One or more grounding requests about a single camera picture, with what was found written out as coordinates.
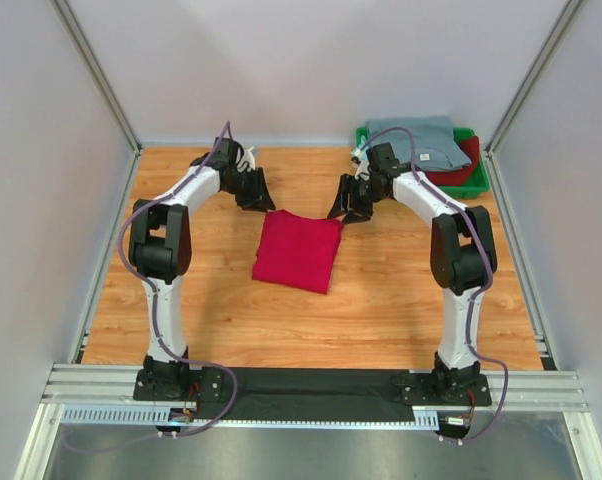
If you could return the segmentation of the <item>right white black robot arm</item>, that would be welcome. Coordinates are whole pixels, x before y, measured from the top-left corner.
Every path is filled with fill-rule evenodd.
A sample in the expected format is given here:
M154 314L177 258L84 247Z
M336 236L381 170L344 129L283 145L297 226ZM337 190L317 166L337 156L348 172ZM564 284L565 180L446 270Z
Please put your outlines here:
M444 329L435 354L433 395L451 404L480 374L474 347L484 293L497 270L489 212L468 207L434 185L425 173L402 163L388 143L353 151L356 172L343 174L330 219L344 224L369 221L375 203L392 199L430 228L430 269L444 296Z

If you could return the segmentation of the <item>bright red t shirt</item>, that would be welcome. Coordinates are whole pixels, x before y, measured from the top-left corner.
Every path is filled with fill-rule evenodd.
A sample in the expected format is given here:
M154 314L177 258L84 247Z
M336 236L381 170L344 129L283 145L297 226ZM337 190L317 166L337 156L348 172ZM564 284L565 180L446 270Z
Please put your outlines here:
M252 278L327 294L342 231L338 219L305 218L286 210L267 214Z

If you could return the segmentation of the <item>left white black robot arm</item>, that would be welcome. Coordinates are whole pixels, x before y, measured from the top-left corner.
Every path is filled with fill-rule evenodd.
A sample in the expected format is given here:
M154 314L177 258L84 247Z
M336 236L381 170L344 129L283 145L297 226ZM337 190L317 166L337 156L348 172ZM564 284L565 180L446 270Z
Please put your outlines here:
M244 211L275 209L257 153L230 138L195 159L186 174L159 196L136 201L122 231L129 234L126 268L143 284L148 304L148 361L188 365L182 329L181 288L192 259L190 217L212 196L226 192Z

